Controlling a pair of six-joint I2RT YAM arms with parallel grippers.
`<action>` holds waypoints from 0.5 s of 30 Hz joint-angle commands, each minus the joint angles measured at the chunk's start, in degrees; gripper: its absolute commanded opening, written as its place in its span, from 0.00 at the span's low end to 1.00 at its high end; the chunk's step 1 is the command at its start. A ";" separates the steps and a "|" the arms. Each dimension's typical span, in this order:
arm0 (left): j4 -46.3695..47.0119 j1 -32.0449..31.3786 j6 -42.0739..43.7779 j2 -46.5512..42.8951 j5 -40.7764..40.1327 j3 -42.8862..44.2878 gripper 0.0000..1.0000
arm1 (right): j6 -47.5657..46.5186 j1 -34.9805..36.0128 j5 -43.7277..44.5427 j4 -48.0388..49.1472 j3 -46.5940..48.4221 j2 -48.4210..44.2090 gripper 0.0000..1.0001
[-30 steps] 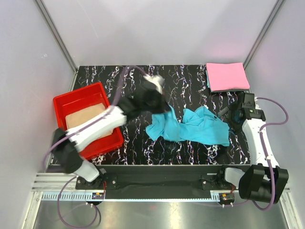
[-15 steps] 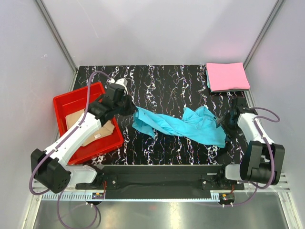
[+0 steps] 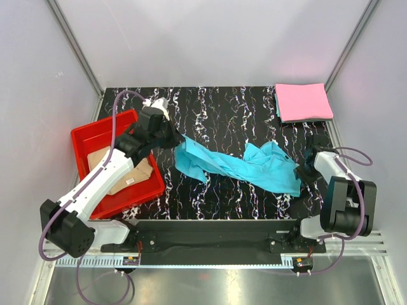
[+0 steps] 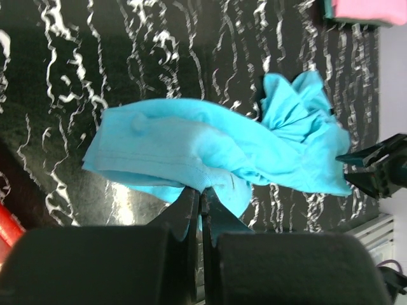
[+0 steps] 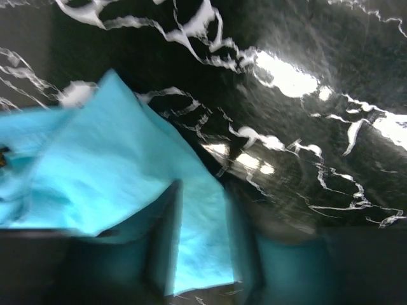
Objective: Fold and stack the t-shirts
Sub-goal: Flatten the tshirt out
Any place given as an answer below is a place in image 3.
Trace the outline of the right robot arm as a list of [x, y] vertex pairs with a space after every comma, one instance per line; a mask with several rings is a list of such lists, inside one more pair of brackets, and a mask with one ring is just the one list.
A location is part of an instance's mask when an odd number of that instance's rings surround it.
[[289, 232], [288, 244], [297, 252], [315, 247], [326, 238], [346, 241], [369, 236], [373, 229], [377, 186], [357, 176], [342, 159], [363, 166], [371, 166], [373, 160], [362, 152], [368, 160], [363, 163], [328, 144], [323, 136], [308, 136], [304, 162], [294, 170], [306, 186], [312, 186], [319, 178], [328, 184], [320, 214], [297, 220]]

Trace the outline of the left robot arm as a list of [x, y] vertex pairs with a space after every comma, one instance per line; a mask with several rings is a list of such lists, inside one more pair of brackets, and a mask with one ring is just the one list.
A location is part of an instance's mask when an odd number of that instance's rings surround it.
[[90, 216], [111, 188], [153, 149], [171, 149], [184, 142], [167, 108], [165, 98], [144, 103], [137, 121], [114, 140], [96, 168], [58, 201], [46, 200], [40, 206], [42, 233], [38, 251], [42, 259], [50, 260], [43, 250], [45, 241], [74, 258], [91, 247], [116, 244], [125, 252], [136, 247], [137, 236], [130, 232], [129, 224], [91, 220]]

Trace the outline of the turquoise t shirt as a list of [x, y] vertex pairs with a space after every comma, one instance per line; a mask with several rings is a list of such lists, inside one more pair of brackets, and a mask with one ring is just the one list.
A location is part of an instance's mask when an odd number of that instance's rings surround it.
[[256, 147], [246, 143], [242, 158], [210, 151], [185, 137], [177, 146], [175, 167], [186, 176], [207, 183], [206, 173], [248, 182], [265, 191], [299, 197], [301, 180], [294, 170], [298, 165], [273, 141]]

